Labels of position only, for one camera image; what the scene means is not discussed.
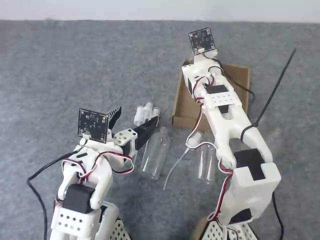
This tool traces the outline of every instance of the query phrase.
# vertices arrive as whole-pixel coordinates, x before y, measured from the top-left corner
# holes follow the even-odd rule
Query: cardboard tray
[[[224,71],[230,75],[230,77],[240,85],[245,88],[250,88],[250,68],[247,66],[238,66],[233,64],[223,64]],[[242,88],[235,85],[232,81],[229,81],[230,84],[234,87],[235,92],[238,94],[242,107],[245,112],[248,110],[248,101],[249,93]],[[172,125],[175,127],[182,128],[193,128],[196,119],[199,115],[200,104],[196,103],[195,100],[190,96],[189,90],[185,85],[185,80],[180,72],[178,79],[175,100],[173,105],[172,112]],[[198,130],[201,131],[210,131],[209,123],[203,115],[202,120],[200,121]]]

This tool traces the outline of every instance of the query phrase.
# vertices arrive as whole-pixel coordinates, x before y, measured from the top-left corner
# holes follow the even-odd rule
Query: white wall
[[[5,20],[320,23],[319,0],[0,0]]]

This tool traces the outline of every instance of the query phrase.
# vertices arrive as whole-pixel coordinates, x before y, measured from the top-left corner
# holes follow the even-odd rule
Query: clear plastic bottle
[[[282,131],[280,128],[276,128],[271,131],[265,138],[265,143],[269,147],[273,161],[278,157],[280,148],[282,147]]]
[[[170,143],[168,129],[164,126],[160,128],[159,132],[151,136],[142,158],[140,167],[142,175],[153,180],[158,180],[165,164]]]
[[[211,132],[204,133],[201,142],[214,142],[214,135]],[[199,151],[199,162],[197,166],[197,178],[211,184],[216,179],[217,156],[216,149],[211,145],[202,145]]]

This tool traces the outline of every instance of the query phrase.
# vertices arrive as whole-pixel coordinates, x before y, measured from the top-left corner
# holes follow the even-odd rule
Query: white perforated bracket
[[[248,224],[227,226],[230,240],[258,240]],[[201,240],[224,240],[223,229],[216,221],[209,223]]]
[[[136,139],[138,137],[138,134],[133,131],[131,128],[122,130],[120,132],[117,132],[114,137],[113,141],[118,146],[124,146],[132,139]]]
[[[97,232],[99,218],[100,210],[84,214],[56,205],[51,228],[71,236],[89,238]]]
[[[212,107],[219,107],[224,105],[230,105],[230,104],[240,104],[241,101],[234,91],[227,91],[227,92],[219,92],[219,93],[213,93],[209,95],[211,97],[211,104]]]
[[[131,240],[129,234],[125,230],[124,223],[121,220],[115,221],[110,240]]]

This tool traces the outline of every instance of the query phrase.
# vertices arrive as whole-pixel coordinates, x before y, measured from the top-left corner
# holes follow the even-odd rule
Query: robotic arm
[[[225,169],[225,173],[229,173],[223,183],[217,208],[208,220],[212,228],[220,226],[226,229],[232,226],[238,233],[243,233],[240,239],[246,239],[245,229],[250,229],[247,223],[261,216],[281,176],[273,163],[270,149],[259,130],[248,119],[234,88],[225,78],[223,67],[216,59],[218,52],[211,30],[204,28],[191,32],[189,38],[194,63],[182,66],[184,82],[191,97],[201,103],[199,116],[205,114],[215,138],[219,165]],[[233,152],[229,145],[230,139],[240,139],[249,149]]]
[[[130,239],[117,220],[118,208],[104,199],[113,172],[133,171],[132,157],[153,133],[158,117],[113,134],[120,115],[121,108],[108,114],[79,110],[78,135],[82,139],[75,148],[78,153],[62,160],[63,181],[56,197],[51,240],[105,240],[113,239],[114,234]],[[114,228],[116,222],[122,227]]]

